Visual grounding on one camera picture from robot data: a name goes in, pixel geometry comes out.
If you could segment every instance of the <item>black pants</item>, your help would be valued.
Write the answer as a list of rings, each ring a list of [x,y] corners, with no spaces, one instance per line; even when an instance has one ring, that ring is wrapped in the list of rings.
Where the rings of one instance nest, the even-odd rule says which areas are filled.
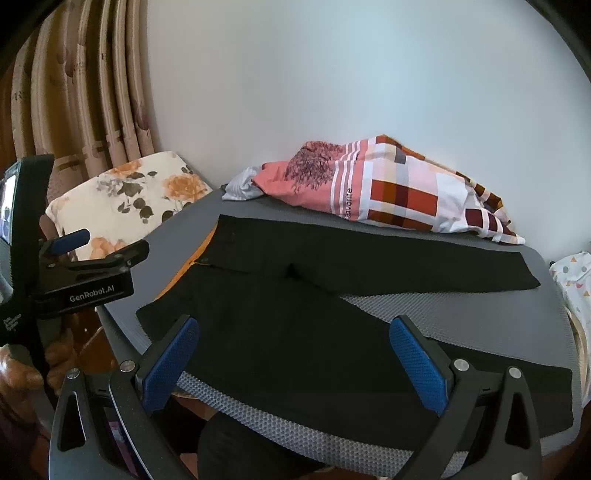
[[[199,480],[291,480],[324,466],[223,413],[205,421],[176,400],[152,419],[176,453],[197,452]]]
[[[507,278],[518,278],[513,272],[520,270],[529,287],[537,280],[518,252],[452,244],[418,247],[415,240],[399,245],[406,240],[221,216],[197,264],[165,295],[139,309],[137,317],[152,341],[160,340],[182,314],[197,319],[199,344],[186,371],[248,406],[348,440],[415,450],[430,434],[437,415],[424,408],[392,351],[389,325],[334,292],[400,292],[407,291],[407,284],[415,284],[411,291],[498,291],[506,287]],[[342,251],[351,246],[371,252],[379,265]],[[401,258],[415,254],[437,267],[417,274],[416,268],[400,268],[399,258],[388,256],[388,250]],[[504,253],[517,253],[518,258],[497,257]],[[441,262],[455,258],[466,261],[462,268],[440,268]],[[470,269],[476,264],[484,271],[503,262],[503,275],[488,269],[478,283],[471,283]],[[422,282],[426,277],[430,283]],[[474,315],[478,321],[478,312]],[[463,358],[482,371],[503,373],[515,366],[524,372],[540,436],[573,424],[569,369],[439,345],[449,358]],[[470,449],[482,414],[483,408],[475,410],[459,449]]]

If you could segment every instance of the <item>person's hand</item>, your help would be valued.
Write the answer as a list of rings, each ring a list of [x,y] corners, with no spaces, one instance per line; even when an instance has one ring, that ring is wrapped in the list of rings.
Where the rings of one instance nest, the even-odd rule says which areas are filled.
[[[59,395],[66,372],[77,362],[70,329],[46,348],[45,358],[51,367],[47,383]],[[27,423],[34,423],[37,419],[27,393],[42,389],[43,384],[43,377],[36,368],[12,358],[7,346],[0,348],[0,394],[4,403]]]

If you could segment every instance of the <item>patterned cloth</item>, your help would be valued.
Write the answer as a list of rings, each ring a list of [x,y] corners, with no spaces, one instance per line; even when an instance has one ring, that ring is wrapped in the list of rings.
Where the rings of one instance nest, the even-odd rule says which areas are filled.
[[[354,222],[525,243],[509,229],[500,197],[386,135],[346,145],[308,142],[290,161],[266,163],[239,181],[250,179],[290,205]]]
[[[60,235],[86,228],[90,242],[73,256],[92,260],[140,240],[211,191],[176,153],[160,152],[87,180],[53,200],[46,214]]]
[[[583,407],[591,401],[591,254],[581,252],[558,260],[550,267],[567,307],[579,353]]]

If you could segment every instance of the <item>white wall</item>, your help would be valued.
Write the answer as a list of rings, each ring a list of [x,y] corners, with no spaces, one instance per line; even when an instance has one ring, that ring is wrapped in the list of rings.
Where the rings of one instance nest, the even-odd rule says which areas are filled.
[[[502,196],[546,259],[591,240],[591,85],[525,0],[147,4],[156,145],[213,186],[386,133]]]

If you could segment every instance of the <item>checkered fabric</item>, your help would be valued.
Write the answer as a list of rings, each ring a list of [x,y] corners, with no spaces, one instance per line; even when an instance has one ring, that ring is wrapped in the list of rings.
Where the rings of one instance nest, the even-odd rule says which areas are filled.
[[[264,164],[252,182],[290,205],[351,221],[525,243],[500,197],[386,135],[308,142],[290,161]]]

